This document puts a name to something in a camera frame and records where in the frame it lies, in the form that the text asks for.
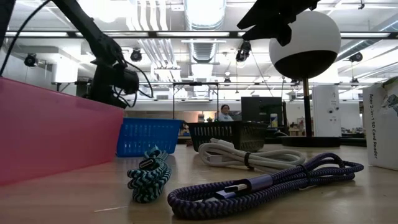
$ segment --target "black monitor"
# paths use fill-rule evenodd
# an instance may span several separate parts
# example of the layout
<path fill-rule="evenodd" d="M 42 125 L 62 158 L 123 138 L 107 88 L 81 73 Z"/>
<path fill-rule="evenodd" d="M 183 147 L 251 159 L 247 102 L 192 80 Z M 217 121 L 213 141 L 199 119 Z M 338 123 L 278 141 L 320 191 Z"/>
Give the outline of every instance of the black monitor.
<path fill-rule="evenodd" d="M 278 127 L 282 126 L 281 97 L 242 97 L 242 120 L 271 123 L 271 114 L 278 115 Z"/>

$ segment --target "coiled cable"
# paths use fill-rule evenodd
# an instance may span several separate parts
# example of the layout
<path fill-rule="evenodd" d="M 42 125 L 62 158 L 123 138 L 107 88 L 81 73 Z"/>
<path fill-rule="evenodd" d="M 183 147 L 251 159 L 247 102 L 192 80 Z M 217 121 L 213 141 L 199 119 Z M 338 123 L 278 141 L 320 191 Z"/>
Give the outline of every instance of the coiled cable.
<path fill-rule="evenodd" d="M 316 169 L 325 164 L 336 164 L 338 167 Z M 179 218 L 190 220 L 219 218 L 243 212 L 293 190 L 353 180 L 354 173 L 361 170 L 363 170 L 361 164 L 343 161 L 333 153 L 324 153 L 315 156 L 304 165 L 276 174 L 177 189 L 169 194 L 167 201 Z"/>
<path fill-rule="evenodd" d="M 145 152 L 139 169 L 127 172 L 127 176 L 132 178 L 127 187 L 133 190 L 132 199 L 135 202 L 153 202 L 162 194 L 164 185 L 172 175 L 171 168 L 165 162 L 167 157 L 166 151 L 160 151 L 154 147 L 149 152 Z"/>
<path fill-rule="evenodd" d="M 209 166 L 250 166 L 263 172 L 275 173 L 305 162 L 305 156 L 294 150 L 281 149 L 247 155 L 247 152 L 235 149 L 230 142 L 218 139 L 210 141 L 211 143 L 202 144 L 198 149 L 200 159 Z"/>

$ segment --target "person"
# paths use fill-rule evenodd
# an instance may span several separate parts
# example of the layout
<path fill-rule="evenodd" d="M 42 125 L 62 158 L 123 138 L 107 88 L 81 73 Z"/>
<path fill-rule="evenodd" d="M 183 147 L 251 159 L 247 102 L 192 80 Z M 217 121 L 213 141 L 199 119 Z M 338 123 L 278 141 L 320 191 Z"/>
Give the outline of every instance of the person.
<path fill-rule="evenodd" d="M 228 105 L 221 106 L 221 113 L 218 115 L 218 121 L 234 121 L 228 113 L 229 113 L 229 106 Z"/>

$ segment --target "table surface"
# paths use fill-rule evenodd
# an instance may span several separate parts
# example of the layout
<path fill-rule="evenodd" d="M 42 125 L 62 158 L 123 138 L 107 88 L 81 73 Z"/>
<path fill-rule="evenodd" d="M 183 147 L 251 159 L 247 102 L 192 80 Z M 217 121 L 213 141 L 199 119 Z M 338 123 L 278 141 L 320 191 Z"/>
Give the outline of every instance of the table surface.
<path fill-rule="evenodd" d="M 286 148 L 268 145 L 265 149 Z M 398 172 L 368 166 L 366 149 L 297 149 L 311 158 L 334 152 L 364 164 L 354 181 L 292 192 L 250 211 L 208 221 L 178 219 L 167 204 L 174 189 L 261 174 L 246 169 L 208 167 L 193 148 L 177 146 L 167 162 L 172 176 L 161 197 L 150 204 L 131 202 L 126 171 L 141 158 L 0 187 L 0 223 L 398 223 Z"/>

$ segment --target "teal braided cable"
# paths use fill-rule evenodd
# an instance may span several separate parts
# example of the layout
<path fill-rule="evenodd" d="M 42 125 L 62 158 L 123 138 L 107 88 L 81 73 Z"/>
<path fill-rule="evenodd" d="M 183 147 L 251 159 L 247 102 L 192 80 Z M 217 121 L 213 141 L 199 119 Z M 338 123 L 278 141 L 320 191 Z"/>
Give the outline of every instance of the teal braided cable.
<path fill-rule="evenodd" d="M 165 162 L 166 151 L 154 147 L 145 152 L 144 160 L 139 169 L 129 170 L 127 176 L 132 180 L 127 184 L 132 189 L 132 199 L 138 203 L 149 203 L 156 200 L 163 192 L 164 185 L 169 181 L 172 170 Z"/>

